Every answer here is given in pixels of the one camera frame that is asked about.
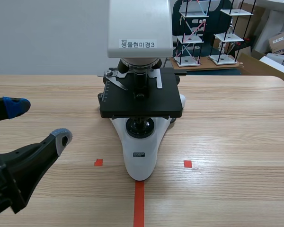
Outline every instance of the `wall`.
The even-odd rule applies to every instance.
[[[107,11],[108,0],[0,0],[0,74],[116,67],[118,59],[107,58]]]

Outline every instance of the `red tape marker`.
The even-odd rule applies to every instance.
[[[103,166],[103,159],[97,159],[94,163],[94,166]]]
[[[144,181],[136,181],[133,227],[144,227]]]
[[[184,161],[184,167],[185,168],[192,168],[193,167],[193,163],[191,161],[185,160]]]

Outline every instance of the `microscope stage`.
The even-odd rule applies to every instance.
[[[134,98],[133,74],[124,79],[116,78],[128,90],[125,91],[110,81],[106,82],[100,101],[102,118],[164,117],[182,116],[182,103],[173,73],[161,73],[163,89],[157,89],[155,78],[149,78],[149,98],[139,101]]]

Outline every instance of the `table surface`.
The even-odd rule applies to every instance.
[[[0,122],[0,153],[56,128],[74,135],[27,208],[0,214],[0,227],[133,226],[135,182],[112,123],[100,117],[103,88],[95,76],[0,75],[0,97],[32,103],[27,114]],[[145,181],[145,226],[284,227],[284,82],[190,76],[179,90],[186,107]],[[97,158],[102,167],[94,167]]]

